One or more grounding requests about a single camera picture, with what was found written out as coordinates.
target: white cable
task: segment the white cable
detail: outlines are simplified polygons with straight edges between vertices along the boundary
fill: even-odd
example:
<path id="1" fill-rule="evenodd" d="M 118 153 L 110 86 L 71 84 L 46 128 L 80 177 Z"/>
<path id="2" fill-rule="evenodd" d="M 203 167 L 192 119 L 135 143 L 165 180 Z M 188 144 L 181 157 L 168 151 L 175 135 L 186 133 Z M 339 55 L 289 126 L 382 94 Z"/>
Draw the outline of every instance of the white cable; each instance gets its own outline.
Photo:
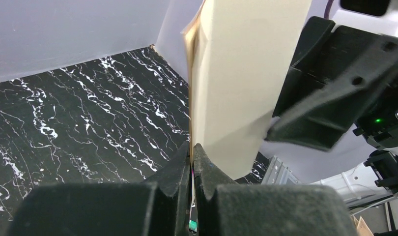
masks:
<path id="1" fill-rule="evenodd" d="M 392 201 L 392 200 L 394 200 L 394 199 L 396 199 L 396 198 L 397 198 L 397 197 L 392 197 L 392 198 L 387 198 L 387 199 L 381 200 L 381 201 L 379 201 L 379 202 L 376 202 L 376 203 L 374 203 L 374 204 L 369 205 L 368 207 L 366 207 L 366 208 L 364 208 L 364 209 L 362 209 L 362 210 L 357 211 L 357 212 L 354 213 L 354 214 L 351 214 L 351 216 L 354 216 L 354 215 L 356 215 L 356 214 L 358 214 L 358 213 L 361 213 L 361 212 L 363 212 L 363 211 L 365 211 L 365 210 L 367 210 L 367 209 L 369 209 L 369 208 L 371 208 L 371 207 L 375 207 L 375 206 L 378 206 L 378 205 L 380 205 L 380 204 L 382 204 L 382 203 Z"/>

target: bolt hole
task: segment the bolt hole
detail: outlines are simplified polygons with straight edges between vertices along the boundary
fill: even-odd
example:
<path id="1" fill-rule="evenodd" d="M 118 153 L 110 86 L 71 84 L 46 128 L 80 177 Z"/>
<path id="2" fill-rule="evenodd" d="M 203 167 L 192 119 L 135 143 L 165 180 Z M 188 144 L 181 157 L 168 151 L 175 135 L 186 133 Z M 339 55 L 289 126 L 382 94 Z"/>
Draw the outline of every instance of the bolt hole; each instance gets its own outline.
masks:
<path id="1" fill-rule="evenodd" d="M 352 85 L 354 85 L 354 86 L 362 85 L 363 82 L 364 82 L 364 79 L 361 78 L 361 77 L 357 77 L 355 79 L 352 79 Z"/>
<path id="2" fill-rule="evenodd" d="M 394 49 L 397 48 L 397 44 L 393 43 L 393 42 L 387 42 L 383 45 L 383 51 L 384 52 L 391 52 L 394 51 Z"/>

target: floor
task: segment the floor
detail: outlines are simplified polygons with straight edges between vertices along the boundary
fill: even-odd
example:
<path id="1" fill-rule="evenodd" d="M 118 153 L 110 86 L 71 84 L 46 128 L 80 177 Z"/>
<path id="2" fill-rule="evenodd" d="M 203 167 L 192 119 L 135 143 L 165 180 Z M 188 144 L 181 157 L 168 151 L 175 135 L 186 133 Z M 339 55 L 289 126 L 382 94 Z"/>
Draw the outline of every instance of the floor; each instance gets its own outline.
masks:
<path id="1" fill-rule="evenodd" d="M 188 87 L 151 48 L 0 83 L 0 235 L 36 186 L 139 182 L 189 139 Z M 257 160 L 239 182 L 258 182 Z"/>

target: cable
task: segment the cable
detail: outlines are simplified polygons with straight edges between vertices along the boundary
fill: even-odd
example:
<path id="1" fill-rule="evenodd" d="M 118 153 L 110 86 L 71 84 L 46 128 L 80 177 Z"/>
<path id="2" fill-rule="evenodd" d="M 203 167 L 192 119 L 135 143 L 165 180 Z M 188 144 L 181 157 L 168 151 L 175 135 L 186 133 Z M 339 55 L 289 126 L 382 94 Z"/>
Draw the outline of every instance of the cable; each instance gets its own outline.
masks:
<path id="1" fill-rule="evenodd" d="M 331 13 L 331 8 L 333 3 L 334 0 L 328 0 L 328 2 L 326 3 L 325 11 L 323 12 L 323 18 L 329 20 L 329 13 Z"/>
<path id="2" fill-rule="evenodd" d="M 379 201 L 379 202 L 376 202 L 376 203 L 374 203 L 374 204 L 369 205 L 368 207 L 366 207 L 366 208 L 364 208 L 364 209 L 362 209 L 362 210 L 357 211 L 357 212 L 354 213 L 354 214 L 351 214 L 351 216 L 356 215 L 356 214 L 358 214 L 358 213 L 361 213 L 361 212 L 363 212 L 363 211 L 365 211 L 365 210 L 367 210 L 367 209 L 369 209 L 369 208 L 371 208 L 371 207 L 375 207 L 375 206 L 378 206 L 378 205 L 380 205 L 380 204 L 382 204 L 382 203 L 385 203 L 385 202 L 394 200 L 394 199 L 396 199 L 396 198 L 397 198 L 397 197 L 392 197 L 392 198 L 389 198 L 389 199 L 381 200 L 381 201 Z"/>

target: gray wall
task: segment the gray wall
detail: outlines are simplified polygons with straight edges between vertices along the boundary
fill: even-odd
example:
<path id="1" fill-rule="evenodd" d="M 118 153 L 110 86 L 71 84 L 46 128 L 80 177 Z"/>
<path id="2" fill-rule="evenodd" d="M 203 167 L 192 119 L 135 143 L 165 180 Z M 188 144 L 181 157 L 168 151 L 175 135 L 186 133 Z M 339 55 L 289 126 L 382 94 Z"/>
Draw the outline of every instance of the gray wall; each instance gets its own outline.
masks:
<path id="1" fill-rule="evenodd" d="M 182 31 L 198 11 L 202 0 L 171 0 L 155 44 L 157 52 L 187 81 L 186 51 Z"/>
<path id="2" fill-rule="evenodd" d="M 0 81 L 154 44 L 170 0 L 0 0 Z"/>

